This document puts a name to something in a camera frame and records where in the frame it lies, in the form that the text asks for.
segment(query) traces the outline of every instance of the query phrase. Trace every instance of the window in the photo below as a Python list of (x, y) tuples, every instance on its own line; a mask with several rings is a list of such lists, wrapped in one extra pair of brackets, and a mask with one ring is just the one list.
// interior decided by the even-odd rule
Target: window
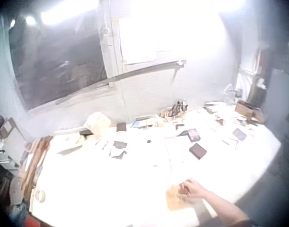
[[(80, 6), (85, 1), (73, 2)], [(41, 5), (38, 9), (48, 11), (57, 8), (57, 3), (44, 5), (45, 8)], [(54, 21), (51, 18), (53, 13), (58, 15), (56, 12), (45, 14), (45, 17), (41, 11), (16, 18), (9, 31), (10, 52), (15, 77), (29, 109), (107, 78), (97, 11), (89, 7), (85, 11), (79, 9), (80, 14), (76, 15), (74, 10), (72, 17), (66, 14)]]

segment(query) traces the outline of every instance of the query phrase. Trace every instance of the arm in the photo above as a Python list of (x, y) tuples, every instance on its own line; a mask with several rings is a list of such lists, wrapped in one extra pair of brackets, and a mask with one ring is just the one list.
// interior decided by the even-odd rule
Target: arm
[(249, 220), (249, 217), (236, 205), (206, 190), (193, 179), (188, 179), (180, 184), (180, 187), (180, 193), (184, 195), (183, 198), (199, 197), (205, 199), (226, 226), (232, 226), (241, 221)]

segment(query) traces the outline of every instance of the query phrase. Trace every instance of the table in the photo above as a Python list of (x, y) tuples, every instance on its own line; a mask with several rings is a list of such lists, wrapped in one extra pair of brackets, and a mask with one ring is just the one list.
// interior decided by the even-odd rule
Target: table
[[(280, 149), (280, 142), (265, 126), (232, 123), (236, 115), (232, 107), (222, 105), (218, 111), (226, 116), (225, 126), (204, 110), (188, 112), (184, 121), (185, 128), (197, 129), (198, 143), (207, 150), (200, 161), (188, 151), (192, 144), (187, 137), (173, 136), (177, 132), (170, 123), (149, 130), (128, 125), (126, 134), (120, 135), (128, 140), (128, 153), (122, 160), (108, 156), (109, 145), (102, 150), (104, 142), (114, 138), (115, 127), (96, 146), (90, 138), (81, 149), (64, 156), (52, 142), (36, 187), (45, 191), (46, 198), (43, 203), (32, 202), (32, 214), (56, 227), (198, 226), (198, 212), (193, 208), (168, 210), (165, 192), (172, 184), (192, 177), (235, 203), (259, 180)], [(236, 149), (222, 141), (235, 128), (247, 134)], [(209, 204), (203, 203), (206, 208), (202, 210), (216, 217)]]

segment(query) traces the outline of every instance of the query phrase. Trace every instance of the bright light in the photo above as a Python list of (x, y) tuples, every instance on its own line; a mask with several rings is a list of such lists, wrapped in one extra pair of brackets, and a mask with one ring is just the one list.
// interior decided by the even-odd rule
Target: bright light
[(41, 14), (41, 19), (46, 25), (55, 25), (68, 18), (74, 17), (97, 8), (98, 0), (66, 0), (50, 11)]
[(27, 17), (26, 18), (26, 23), (28, 25), (34, 25), (34, 24), (36, 24), (36, 21), (35, 21), (34, 17)]
[(240, 9), (245, 4), (245, 0), (214, 0), (219, 12), (232, 12)]
[(12, 20), (12, 22), (11, 22), (11, 27), (14, 27), (14, 25), (15, 25), (15, 20)]

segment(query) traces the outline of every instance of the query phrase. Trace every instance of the forearm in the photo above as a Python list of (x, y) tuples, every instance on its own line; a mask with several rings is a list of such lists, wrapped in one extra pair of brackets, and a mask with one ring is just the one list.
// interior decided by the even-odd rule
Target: forearm
[(236, 205), (212, 192), (206, 192), (203, 198), (213, 207), (221, 221), (226, 226), (231, 226), (244, 220), (249, 220), (249, 217)]

